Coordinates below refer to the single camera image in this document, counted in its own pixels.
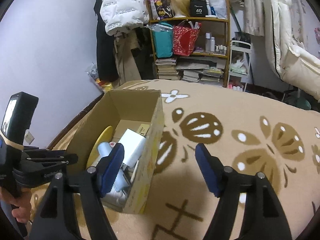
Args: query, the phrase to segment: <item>small bottle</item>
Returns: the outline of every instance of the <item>small bottle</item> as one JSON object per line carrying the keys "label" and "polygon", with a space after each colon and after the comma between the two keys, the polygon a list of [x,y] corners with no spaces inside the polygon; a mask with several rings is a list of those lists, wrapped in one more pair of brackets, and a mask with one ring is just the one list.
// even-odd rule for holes
{"label": "small bottle", "polygon": [[216,47],[216,41],[214,37],[211,37],[211,51],[214,52]]}
{"label": "small bottle", "polygon": [[205,52],[210,53],[211,51],[211,33],[205,34]]}
{"label": "small bottle", "polygon": [[206,2],[207,2],[207,9],[208,9],[208,14],[207,15],[212,15],[209,1],[207,0]]}

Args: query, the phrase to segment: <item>power socket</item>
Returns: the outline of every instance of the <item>power socket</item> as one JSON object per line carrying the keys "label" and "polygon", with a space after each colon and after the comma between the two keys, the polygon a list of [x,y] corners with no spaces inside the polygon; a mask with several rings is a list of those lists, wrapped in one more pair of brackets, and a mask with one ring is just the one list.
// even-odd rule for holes
{"label": "power socket", "polygon": [[28,131],[28,132],[26,133],[26,135],[24,136],[24,139],[25,139],[25,141],[30,145],[35,138],[34,138],[34,137],[32,136],[32,134]]}

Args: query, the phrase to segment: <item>beige blanket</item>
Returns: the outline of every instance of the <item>beige blanket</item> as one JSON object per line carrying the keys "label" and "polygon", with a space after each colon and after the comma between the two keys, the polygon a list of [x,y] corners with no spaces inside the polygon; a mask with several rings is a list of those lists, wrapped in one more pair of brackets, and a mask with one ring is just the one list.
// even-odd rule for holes
{"label": "beige blanket", "polygon": [[[197,143],[237,171],[264,171],[295,239],[320,205],[320,115],[257,95],[183,81],[138,81],[126,89],[161,90],[164,133],[145,213],[106,209],[119,240],[203,239],[218,199],[204,182],[194,157]],[[57,145],[65,149],[77,127]],[[33,190],[35,209],[46,187]],[[232,239],[239,235],[241,195]],[[76,197],[83,238],[90,239]]]}

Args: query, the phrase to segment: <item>screw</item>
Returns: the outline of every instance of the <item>screw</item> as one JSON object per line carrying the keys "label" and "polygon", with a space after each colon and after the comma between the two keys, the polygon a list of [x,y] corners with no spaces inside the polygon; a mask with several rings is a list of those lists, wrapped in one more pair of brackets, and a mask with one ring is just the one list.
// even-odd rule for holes
{"label": "screw", "polygon": [[87,169],[87,172],[89,172],[90,174],[92,174],[92,173],[95,173],[96,170],[97,170],[97,169],[96,169],[95,167],[91,166],[91,167],[89,167],[89,168]]}
{"label": "screw", "polygon": [[233,171],[233,168],[231,168],[230,166],[225,166],[223,168],[223,170],[226,172],[226,173],[231,173]]}
{"label": "screw", "polygon": [[56,179],[61,179],[62,178],[62,173],[58,172],[55,176]]}
{"label": "screw", "polygon": [[258,172],[258,173],[257,173],[257,176],[258,176],[258,178],[260,178],[260,179],[264,179],[264,178],[266,177],[263,172]]}

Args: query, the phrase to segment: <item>yellow disc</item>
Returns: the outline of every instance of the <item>yellow disc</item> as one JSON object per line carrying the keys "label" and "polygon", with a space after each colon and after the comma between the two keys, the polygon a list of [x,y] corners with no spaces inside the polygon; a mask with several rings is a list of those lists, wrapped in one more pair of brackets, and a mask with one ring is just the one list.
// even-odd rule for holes
{"label": "yellow disc", "polygon": [[112,139],[113,128],[108,126],[102,134],[99,136],[98,140],[94,144],[92,151],[90,152],[89,159],[87,161],[87,168],[89,168],[92,163],[99,157],[98,146],[102,142],[110,142]]}

